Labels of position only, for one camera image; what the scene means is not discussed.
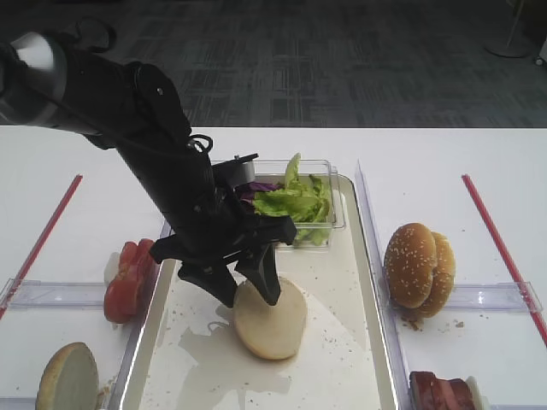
lettuce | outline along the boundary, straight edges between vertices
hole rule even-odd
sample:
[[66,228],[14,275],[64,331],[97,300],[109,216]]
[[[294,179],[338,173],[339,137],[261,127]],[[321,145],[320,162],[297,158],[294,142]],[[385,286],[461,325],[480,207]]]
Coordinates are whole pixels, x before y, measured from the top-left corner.
[[[331,209],[329,189],[323,181],[309,175],[310,184],[298,177],[300,154],[287,164],[285,186],[271,191],[257,191],[253,200],[255,212],[269,216],[289,215],[295,223],[324,223]],[[328,238],[328,229],[299,229],[294,244],[310,241],[321,245]]]

red stick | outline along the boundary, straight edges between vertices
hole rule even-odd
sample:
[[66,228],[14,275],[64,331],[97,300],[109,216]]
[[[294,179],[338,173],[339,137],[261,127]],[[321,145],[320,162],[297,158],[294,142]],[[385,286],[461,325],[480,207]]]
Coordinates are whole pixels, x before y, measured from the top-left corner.
[[56,210],[53,212],[53,214],[50,217],[50,220],[48,221],[47,225],[45,226],[44,230],[38,237],[38,240],[34,244],[34,246],[31,249],[30,254],[26,257],[25,261],[23,262],[23,265],[21,266],[21,269],[17,273],[17,276],[15,276],[14,282],[11,284],[11,288],[8,291],[8,296],[6,297],[6,306],[0,307],[0,319],[3,317],[3,315],[6,313],[8,302],[11,300],[11,298],[14,296],[17,289],[19,289],[19,286],[21,286],[21,282],[25,278],[25,276],[28,274],[28,271],[30,270],[32,264],[38,257],[38,254],[40,253],[40,250],[44,246],[45,241],[47,240],[48,236],[50,235],[51,231],[53,230],[53,227],[61,218],[62,212],[65,210],[65,208],[68,205],[68,202],[74,195],[74,192],[76,191],[76,188],[78,188],[79,183],[82,180],[81,175],[76,175],[70,184],[70,186],[67,189],[67,192],[65,192],[65,195],[62,197],[61,201],[59,202],[59,205],[57,205]]
[[[497,228],[494,225],[494,221],[488,214],[488,210],[486,209],[485,204],[480,199],[479,192],[477,191],[477,189],[475,188],[475,185],[471,181],[471,177],[469,177],[469,175],[462,175],[462,179],[463,179],[463,183],[468,188],[469,195],[471,195],[471,197],[473,198],[473,202],[475,202],[475,206],[479,210],[480,216],[482,217],[482,220],[485,222],[485,225],[488,228],[488,231],[490,232],[492,239],[494,240],[494,243],[496,244],[497,250],[502,256],[503,261],[505,262],[505,266],[509,269],[509,273],[511,273],[511,277],[513,278],[515,282],[523,283],[524,279],[522,278],[521,273],[519,272],[519,269],[516,267],[515,261],[513,261],[513,258],[511,257],[509,251],[507,250],[507,247],[505,246],[505,243],[503,242],[502,237],[497,231]],[[544,340],[545,346],[547,347],[547,325],[545,324],[544,318],[541,316],[540,312],[533,312],[533,309],[535,309],[536,306],[534,305],[532,298],[528,295],[526,287],[521,286],[521,294],[524,297],[526,304],[531,309],[530,315],[532,316],[533,322],[536,324],[539,334],[541,335],[541,338]]]

stand base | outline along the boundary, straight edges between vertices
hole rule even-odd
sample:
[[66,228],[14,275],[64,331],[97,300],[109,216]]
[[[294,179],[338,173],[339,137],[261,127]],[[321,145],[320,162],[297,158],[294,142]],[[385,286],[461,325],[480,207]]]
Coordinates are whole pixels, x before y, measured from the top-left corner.
[[524,58],[531,53],[530,47],[525,44],[488,44],[484,47],[490,54],[503,58]]

tomato slice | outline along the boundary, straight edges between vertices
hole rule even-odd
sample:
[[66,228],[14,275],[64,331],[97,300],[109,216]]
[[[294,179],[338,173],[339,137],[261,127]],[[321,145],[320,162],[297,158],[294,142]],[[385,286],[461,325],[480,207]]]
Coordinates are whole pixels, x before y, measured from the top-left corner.
[[153,272],[150,248],[154,241],[126,242],[120,254],[118,273],[104,294],[104,316],[110,322],[126,323],[140,309],[146,277]]
[[124,313],[122,310],[120,293],[123,289],[119,286],[120,282],[119,279],[110,282],[104,294],[103,311],[104,317],[109,322],[123,324],[131,320],[132,315]]
[[127,272],[137,255],[138,246],[135,242],[126,242],[120,253],[120,262],[118,263],[118,273]]
[[153,244],[154,241],[150,239],[141,239],[138,243],[138,260],[136,263],[138,272],[142,278],[146,278],[152,272],[152,268],[155,265],[152,256],[150,256],[150,248]]

crumbs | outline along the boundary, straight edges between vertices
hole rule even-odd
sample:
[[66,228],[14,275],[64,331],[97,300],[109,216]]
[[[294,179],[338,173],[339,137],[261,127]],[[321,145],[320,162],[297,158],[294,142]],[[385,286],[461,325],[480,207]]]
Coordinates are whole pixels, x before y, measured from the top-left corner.
[[[452,320],[452,324],[454,325],[454,327],[457,327],[458,329],[462,329],[465,326],[465,323],[463,323],[462,320],[458,320],[458,319]],[[443,329],[438,328],[437,331],[439,331],[441,333],[449,332],[450,331],[450,323],[446,322],[444,324],[444,328]]]
[[109,393],[110,393],[109,384],[107,384],[106,386],[104,386],[102,389],[99,390],[99,392],[97,393],[97,406],[96,406],[97,410],[103,407],[104,400],[106,397],[109,396]]
[[413,331],[424,331],[421,327],[424,324],[423,319],[416,319],[416,318],[407,318],[402,316],[401,320],[403,321],[404,327],[409,327]]

